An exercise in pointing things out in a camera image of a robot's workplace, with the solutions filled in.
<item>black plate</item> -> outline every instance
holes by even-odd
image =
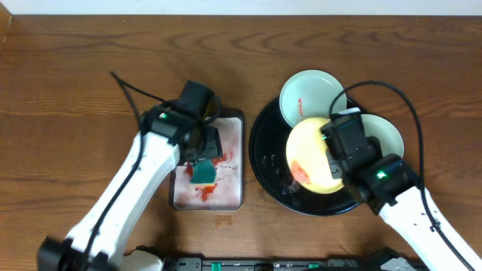
[[[256,119],[249,136],[249,160],[261,186],[277,202],[306,215],[338,215],[355,208],[358,203],[345,189],[323,195],[293,180],[285,154],[291,130],[279,110],[279,98]]]

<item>wood grain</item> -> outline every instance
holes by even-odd
[[[482,254],[481,18],[18,16],[0,56],[0,269],[35,269],[45,236],[63,238],[124,161],[136,125],[108,71],[166,99],[187,79],[210,86],[245,112],[248,135],[261,109],[304,69],[326,70],[344,86],[382,80],[407,93],[425,133],[428,188]],[[416,166],[403,103],[374,87],[353,96],[395,123]],[[154,104],[135,99],[141,109]],[[284,208],[244,162],[239,210],[175,212],[164,183],[129,249],[324,258],[390,246],[415,256],[366,206],[329,218]],[[230,223],[218,226],[219,215]]]

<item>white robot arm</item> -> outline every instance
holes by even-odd
[[[482,260],[445,219],[427,190],[426,198],[445,236],[475,270],[482,270]],[[467,270],[432,228],[418,188],[410,188],[398,195],[396,200],[394,206],[385,204],[379,216],[408,242],[430,270]]]
[[[73,240],[73,249],[84,251],[87,247],[87,241],[92,233],[93,226],[136,161],[139,154],[140,137],[141,134],[138,133],[134,138],[133,146],[124,164],[105,189],[99,201],[81,222],[67,234],[66,238]],[[117,267],[121,264],[127,240],[137,220],[159,184],[179,162],[179,147],[169,144],[168,138],[154,132],[147,132],[144,135],[144,142],[145,150],[139,169],[114,202],[99,229],[99,235],[94,239],[90,249],[91,257],[95,257],[102,252],[108,257],[108,262]]]

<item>black cable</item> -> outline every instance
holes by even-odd
[[[130,94],[127,92],[126,88],[124,87],[124,82],[114,73],[110,72],[112,77],[117,81],[119,84],[119,87],[122,89],[124,92],[124,95],[127,98],[127,101],[130,104],[130,107],[132,108],[134,115],[136,116],[136,121],[137,125],[139,127],[139,131],[142,131],[142,124],[141,124],[141,117],[139,115],[139,112],[137,111],[136,105],[134,105],[134,101]],[[111,209],[111,207],[114,205],[115,200],[119,197],[119,195],[122,193],[122,190],[126,187],[127,183],[129,183],[129,180],[132,178],[134,173],[139,167],[139,164],[141,163],[142,155],[144,153],[144,139],[142,138],[142,135],[140,136],[140,147],[139,147],[139,155],[137,156],[136,162],[134,163],[132,169],[129,172],[129,175],[124,179],[120,187],[117,189],[115,192],[114,196],[111,198],[111,200],[107,203],[107,205],[104,208],[104,211],[102,211],[102,214],[99,216],[99,219],[97,220],[96,224],[94,225],[92,229],[92,233],[90,234],[89,242],[87,243],[87,246],[84,250],[84,253],[82,254],[82,265],[81,265],[81,271],[86,271],[88,268],[88,260],[90,256],[90,249],[92,248],[93,240],[97,237],[97,234],[99,234],[99,229],[100,226],[102,225],[102,222],[104,221],[105,216],[107,215],[108,211]]]
[[[175,109],[176,111],[178,111],[178,112],[180,112],[180,113],[191,115],[191,113],[190,113],[189,111],[187,111],[187,110],[184,109],[183,107],[175,104],[174,102],[167,101],[167,100],[162,99],[162,98],[160,98],[160,97],[158,97],[158,96],[155,96],[155,95],[153,95],[153,94],[147,93],[147,92],[145,92],[144,90],[140,90],[139,88],[134,87],[133,85],[131,85],[131,84],[127,83],[126,81],[120,79],[119,77],[117,77],[116,80],[117,80],[118,83],[122,83],[124,86],[129,87],[131,90],[134,90],[134,91],[136,91],[137,93],[141,93],[141,94],[144,95],[144,96],[147,96],[147,97],[149,97],[149,98],[156,99],[157,101],[162,102],[164,106],[173,108],[173,109]]]
[[[361,87],[361,86],[366,86],[366,85],[374,85],[374,86],[382,86],[382,87],[387,87],[390,90],[394,91],[397,93],[407,104],[408,108],[410,109],[410,112],[413,115],[413,119],[415,120],[416,124],[416,131],[418,133],[418,138],[419,138],[419,189],[420,189],[420,196],[422,198],[422,204],[423,208],[425,209],[425,212],[427,216],[429,217],[430,222],[432,223],[432,228],[435,229],[444,240],[445,244],[449,249],[459,258],[459,260],[464,264],[464,266],[471,271],[475,271],[475,269],[470,265],[470,263],[467,262],[467,260],[457,251],[457,249],[453,246],[453,244],[450,242],[450,240],[445,236],[445,234],[442,232],[439,223],[435,220],[433,217],[432,213],[430,212],[429,204],[427,203],[427,198],[426,198],[426,192],[425,192],[425,179],[424,179],[424,165],[423,165],[423,134],[422,134],[422,125],[420,124],[420,119],[418,114],[415,111],[414,106],[408,99],[408,97],[403,93],[401,90],[399,90],[397,87],[385,83],[385,82],[380,82],[380,81],[364,81],[360,82],[357,84],[354,84],[350,87],[347,87],[344,89],[341,93],[339,93],[336,98],[331,102],[330,105],[330,110],[329,110],[329,115],[331,118],[331,112],[333,111],[334,103],[345,93],[349,92],[350,90],[353,90],[356,87]]]

